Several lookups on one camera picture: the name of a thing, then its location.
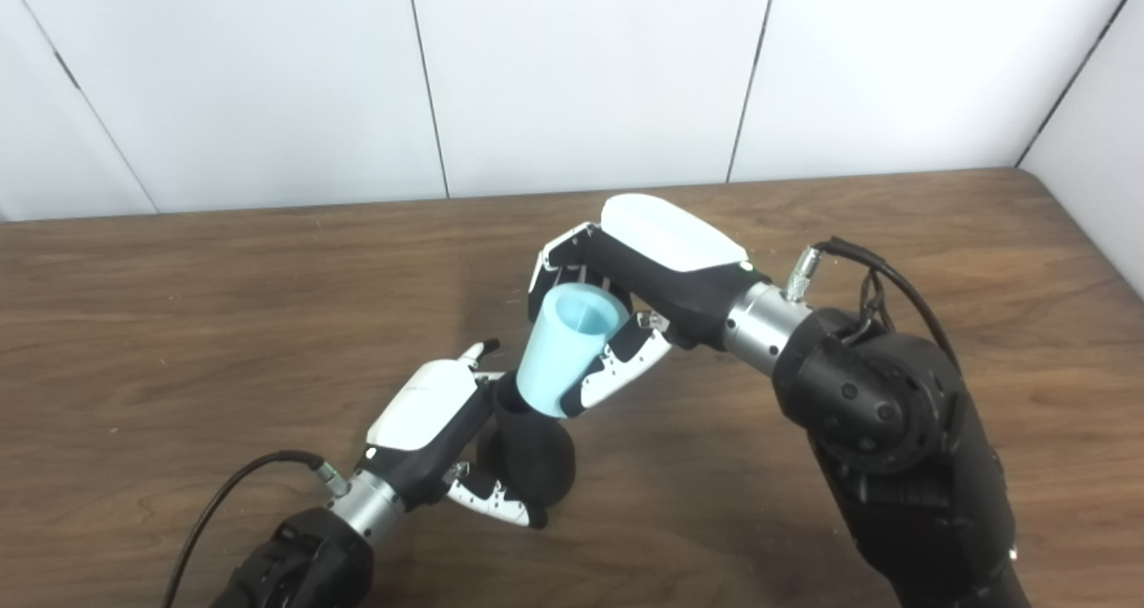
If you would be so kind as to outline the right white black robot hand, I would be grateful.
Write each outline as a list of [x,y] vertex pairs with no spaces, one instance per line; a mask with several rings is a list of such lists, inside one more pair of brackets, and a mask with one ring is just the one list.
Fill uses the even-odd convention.
[[532,335],[515,386],[553,418],[583,414],[674,347],[772,360],[777,344],[736,347],[742,314],[771,286],[746,248],[670,202],[609,198],[540,250],[529,285]]

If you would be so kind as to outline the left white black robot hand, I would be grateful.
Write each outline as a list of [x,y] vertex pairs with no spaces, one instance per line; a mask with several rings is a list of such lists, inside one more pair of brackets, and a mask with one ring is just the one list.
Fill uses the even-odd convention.
[[501,372],[480,372],[495,338],[472,344],[453,360],[430,360],[410,377],[366,432],[351,484],[363,489],[370,518],[397,515],[448,498],[463,510],[541,530],[547,511],[490,469],[463,460],[493,412]]

